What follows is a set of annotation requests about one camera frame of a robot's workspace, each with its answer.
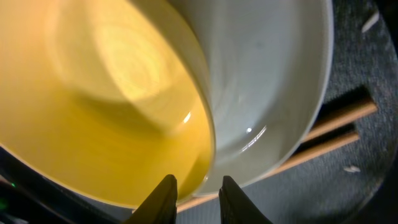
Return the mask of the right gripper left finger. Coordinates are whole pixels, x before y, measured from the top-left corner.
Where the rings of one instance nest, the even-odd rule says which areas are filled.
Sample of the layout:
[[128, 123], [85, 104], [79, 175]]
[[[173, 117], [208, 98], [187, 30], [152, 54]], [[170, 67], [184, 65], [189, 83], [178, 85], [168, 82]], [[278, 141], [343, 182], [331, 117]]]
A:
[[175, 224], [177, 196], [177, 180], [168, 174], [123, 224]]

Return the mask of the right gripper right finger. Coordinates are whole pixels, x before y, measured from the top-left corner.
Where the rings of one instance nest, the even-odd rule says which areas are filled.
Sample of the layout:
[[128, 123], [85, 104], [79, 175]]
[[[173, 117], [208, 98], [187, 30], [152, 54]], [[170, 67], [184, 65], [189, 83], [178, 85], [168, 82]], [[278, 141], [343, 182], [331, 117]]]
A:
[[228, 175], [223, 177], [218, 198], [222, 224], [272, 224]]

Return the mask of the yellow bowl with food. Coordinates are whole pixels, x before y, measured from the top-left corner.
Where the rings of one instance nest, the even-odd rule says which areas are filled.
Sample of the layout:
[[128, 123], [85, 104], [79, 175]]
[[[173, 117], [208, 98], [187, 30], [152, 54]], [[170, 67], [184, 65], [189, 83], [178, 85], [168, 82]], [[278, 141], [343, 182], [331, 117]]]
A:
[[137, 208], [215, 157], [208, 66], [167, 1], [2, 1], [1, 147], [51, 181]]

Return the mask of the wooden chopstick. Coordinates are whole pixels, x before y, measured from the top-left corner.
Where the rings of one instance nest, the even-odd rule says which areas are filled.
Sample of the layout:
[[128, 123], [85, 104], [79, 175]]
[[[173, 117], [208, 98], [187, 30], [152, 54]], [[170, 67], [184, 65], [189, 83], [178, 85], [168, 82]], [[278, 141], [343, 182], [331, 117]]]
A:
[[[285, 163], [283, 163], [278, 168], [262, 175], [258, 179], [258, 181], [266, 179], [273, 175], [279, 174], [283, 171], [286, 171], [295, 166], [303, 164], [304, 162], [312, 160], [316, 157], [327, 154], [331, 151], [334, 151], [335, 149], [341, 148], [341, 147], [343, 147], [347, 144], [350, 144], [352, 142], [355, 142], [357, 140], [359, 140], [359, 134], [356, 131], [351, 131], [347, 134], [340, 135], [331, 140], [325, 141], [321, 144], [317, 144], [316, 146], [313, 146], [309, 149], [304, 150], [303, 152], [298, 153], [295, 156], [292, 156], [290, 159], [288, 159]], [[182, 211], [196, 207], [203, 203], [209, 202], [217, 197], [218, 197], [218, 194], [211, 194], [211, 195], [207, 195], [207, 196], [203, 196], [203, 197], [195, 197], [185, 203], [178, 205], [177, 212], [180, 213]]]
[[302, 142], [315, 139], [376, 111], [377, 105], [373, 100], [365, 99], [350, 103], [348, 106], [337, 109], [316, 121]]

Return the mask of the grey plate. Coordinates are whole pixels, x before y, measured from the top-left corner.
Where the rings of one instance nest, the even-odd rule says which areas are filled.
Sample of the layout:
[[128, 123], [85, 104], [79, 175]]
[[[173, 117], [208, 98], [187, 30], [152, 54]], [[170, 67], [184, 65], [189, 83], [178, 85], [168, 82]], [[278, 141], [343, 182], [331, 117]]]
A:
[[215, 164], [198, 195], [222, 178], [240, 186], [285, 162], [312, 127], [333, 55], [329, 0], [172, 0], [210, 70]]

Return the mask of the round black tray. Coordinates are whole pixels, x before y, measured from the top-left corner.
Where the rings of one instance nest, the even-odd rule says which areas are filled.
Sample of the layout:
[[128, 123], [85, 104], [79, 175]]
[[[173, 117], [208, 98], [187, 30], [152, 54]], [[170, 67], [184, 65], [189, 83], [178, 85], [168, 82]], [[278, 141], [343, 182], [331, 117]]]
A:
[[331, 1], [333, 55], [319, 115], [363, 96], [378, 110], [325, 134], [351, 131], [359, 140], [246, 185], [244, 191], [277, 223], [338, 223], [377, 190], [397, 149], [397, 56], [383, 20], [368, 31], [374, 1]]

